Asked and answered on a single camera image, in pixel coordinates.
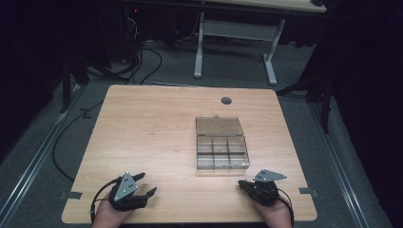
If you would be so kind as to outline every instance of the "table top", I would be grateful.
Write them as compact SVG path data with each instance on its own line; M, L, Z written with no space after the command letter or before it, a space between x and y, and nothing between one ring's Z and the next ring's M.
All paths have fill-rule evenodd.
M222 97L232 103L223 104ZM197 169L196 117L215 116L239 118L248 169ZM263 168L287 176L276 185L290 196L296 220L316 219L311 195L299 193L307 183L275 91L113 85L71 189L83 195L67 200L62 220L90 223L88 211L95 194L128 171L145 172L138 181L140 192L158 189L127 223L262 221L240 192L238 181L251 181Z
M310 0L205 0L224 4L245 5L250 7L273 8L280 10L298 10L325 12L325 6L317 7Z

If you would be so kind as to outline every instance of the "transparent plastic box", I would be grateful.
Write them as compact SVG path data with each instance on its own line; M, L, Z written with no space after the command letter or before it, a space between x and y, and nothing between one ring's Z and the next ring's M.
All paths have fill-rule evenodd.
M238 118L197 117L197 168L247 169L246 141Z

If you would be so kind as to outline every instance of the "white metal stand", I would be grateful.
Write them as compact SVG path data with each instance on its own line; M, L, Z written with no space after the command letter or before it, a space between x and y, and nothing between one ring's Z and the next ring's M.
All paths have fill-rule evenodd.
M235 22L204 20L204 12L201 12L199 29L199 46L196 53L195 78L202 76L202 53L203 36L214 35L249 40L271 41L267 54L263 54L263 61L266 66L267 77L272 86L277 84L276 75L273 70L272 58L278 44L279 36L284 27L285 19L281 19L277 26L262 26Z

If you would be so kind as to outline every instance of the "grey carpet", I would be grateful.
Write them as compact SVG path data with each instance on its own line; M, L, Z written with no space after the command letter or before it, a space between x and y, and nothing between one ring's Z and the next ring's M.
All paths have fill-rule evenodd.
M261 50L259 45L262 44L253 48ZM272 88L279 90L297 81L313 47L278 47L273 59L275 72L278 76L277 86L268 85L260 55L239 51L238 46L226 46L219 51L207 50L204 56L203 76L200 79L194 79L192 76L195 47L171 48L161 45L155 50L163 56L163 64L157 72L148 78L148 83L163 82L192 86ZM158 63L159 57L152 51L145 50L142 68L135 76L136 82L140 82ZM121 66L114 65L114 67L116 70ZM84 94L68 114L64 126L83 113L81 108L90 108L99 103L106 95L107 88L112 84L120 83L92 78ZM54 95L54 100L32 121L20 142L0 166L0 182L2 182L0 202L2 204L7 200L19 177L28 166L50 126L57 119L62 101L60 86L56 88ZM297 222L295 227L355 227L330 165L329 156L326 153L327 147L322 140L320 129L317 127L317 120L311 113L309 104L306 104L300 96L279 97L279 101L308 185L317 193L314 195L314 203L318 213L317 219L311 222ZM361 206L367 215L369 224L371 224L370 227L391 227L377 204L377 199L355 154L334 101L332 105L334 108L329 124L330 137L352 179ZM71 177L75 177L77 173L100 108L99 105L89 111L88 116L90 118L80 118L73 123L57 143L56 160ZM51 156L48 156L10 221L9 227L89 227L89 225L67 225L61 221L66 203L66 200L61 199L61 196L70 190L71 185L72 183L57 171ZM248 224L208 224L204 227L226 226L251 227Z

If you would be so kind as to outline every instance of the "floor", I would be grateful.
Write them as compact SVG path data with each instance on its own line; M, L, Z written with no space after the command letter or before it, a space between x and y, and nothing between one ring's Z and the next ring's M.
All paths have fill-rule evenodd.
M226 45L207 43L203 75L195 79L194 42L172 48L150 41L145 44L143 64L134 75L135 83L154 71L161 61L157 71L144 81L145 85L280 90L297 82L315 48L296 48L293 44L279 46L273 59L278 84L271 86L258 53L264 50L265 44L248 43L247 49L244 44L247 43L239 40ZM113 70L122 67L114 63ZM73 105L65 113L60 113L62 87L56 87L54 99L32 120L29 129L0 166L0 202L4 205L0 213L1 227L90 226L61 221L72 182L60 173L55 163L75 177L101 108L95 105L104 98L110 85L121 83L91 76L88 86L72 87L75 89ZM320 104L307 104L303 95L304 91L296 91L278 97L318 214L316 220L298 221L295 227L392 227L377 203L336 102L332 100L330 133L324 134L318 124ZM83 108L93 106L86 111L87 118L82 118ZM249 227L246 224L226 225ZM161 224L137 227L143 226L161 227ZM224 224L204 224L204 227L214 226L224 227ZM190 224L190 227L196 227L196 224Z

